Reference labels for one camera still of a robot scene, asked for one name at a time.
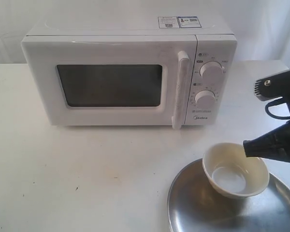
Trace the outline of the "white control knob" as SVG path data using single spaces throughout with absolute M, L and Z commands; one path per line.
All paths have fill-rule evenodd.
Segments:
M 221 77 L 223 75 L 223 67 L 216 61 L 209 61 L 200 68 L 200 75 L 203 79 Z
M 212 108 L 216 103 L 215 94 L 210 90 L 203 90 L 195 96 L 196 106 L 202 109 Z

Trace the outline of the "lower white control knob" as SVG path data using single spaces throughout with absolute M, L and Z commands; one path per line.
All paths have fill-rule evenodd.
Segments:
M 216 103 L 215 94 L 210 90 L 203 90 L 195 96 L 196 106 L 202 109 L 212 108 Z

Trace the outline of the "white box appliance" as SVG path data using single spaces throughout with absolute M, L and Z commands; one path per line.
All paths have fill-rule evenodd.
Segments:
M 194 35 L 27 36 L 21 45 L 53 125 L 185 123 Z

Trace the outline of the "blue white label sticker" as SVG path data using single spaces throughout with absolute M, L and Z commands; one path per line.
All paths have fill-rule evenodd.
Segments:
M 160 16 L 158 17 L 160 29 L 193 29 L 201 28 L 197 16 Z

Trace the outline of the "round stainless steel plate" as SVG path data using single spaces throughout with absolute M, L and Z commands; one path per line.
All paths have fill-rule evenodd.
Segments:
M 231 199 L 210 185 L 198 159 L 173 180 L 167 199 L 172 232 L 290 232 L 290 189 L 274 175 L 254 197 Z

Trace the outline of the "cream ceramic bowl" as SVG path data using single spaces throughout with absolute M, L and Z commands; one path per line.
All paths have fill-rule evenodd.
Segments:
M 204 173 L 212 188 L 227 198 L 244 199 L 262 193 L 270 173 L 261 158 L 247 158 L 242 145 L 219 143 L 205 151 Z

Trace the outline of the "upper white control knob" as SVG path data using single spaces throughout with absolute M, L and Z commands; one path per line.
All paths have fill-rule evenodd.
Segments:
M 223 67 L 216 61 L 209 61 L 200 68 L 200 75 L 203 79 L 221 77 L 223 75 Z

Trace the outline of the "white microwave oven body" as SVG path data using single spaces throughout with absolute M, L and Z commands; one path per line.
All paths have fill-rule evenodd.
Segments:
M 232 63 L 237 41 L 234 33 L 219 16 L 197 16 L 201 28 L 160 29 L 159 16 L 118 17 L 101 15 L 97 18 L 84 16 L 76 19 L 52 16 L 38 23 L 27 36 L 186 36 L 194 35 L 197 48 L 193 61 L 185 123 L 183 126 L 205 126 L 215 122 L 225 88 L 227 72 Z M 203 79 L 200 68 L 209 61 L 216 61 L 223 67 L 223 75 Z M 212 108 L 196 106 L 198 92 L 210 90 L 215 94 L 216 103 Z

